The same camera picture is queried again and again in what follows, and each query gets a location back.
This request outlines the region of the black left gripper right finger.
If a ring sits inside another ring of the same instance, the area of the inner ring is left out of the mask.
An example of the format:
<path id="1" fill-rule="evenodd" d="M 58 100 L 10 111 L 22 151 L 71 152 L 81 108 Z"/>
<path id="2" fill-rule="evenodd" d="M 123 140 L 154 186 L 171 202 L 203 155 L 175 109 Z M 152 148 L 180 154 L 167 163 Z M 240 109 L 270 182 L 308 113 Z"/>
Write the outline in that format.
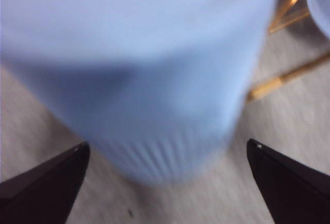
<path id="1" fill-rule="evenodd" d="M 329 223 L 329 176 L 256 140 L 246 145 L 252 175 L 275 223 Z"/>

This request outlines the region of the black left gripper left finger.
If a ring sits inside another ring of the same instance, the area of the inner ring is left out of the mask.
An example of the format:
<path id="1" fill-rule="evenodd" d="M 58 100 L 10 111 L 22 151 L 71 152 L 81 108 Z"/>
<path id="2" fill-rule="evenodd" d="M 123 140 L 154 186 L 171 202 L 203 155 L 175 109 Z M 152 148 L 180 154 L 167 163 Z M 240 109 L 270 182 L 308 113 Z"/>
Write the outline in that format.
<path id="1" fill-rule="evenodd" d="M 2 182 L 1 223 L 66 223 L 89 158 L 83 142 Z"/>

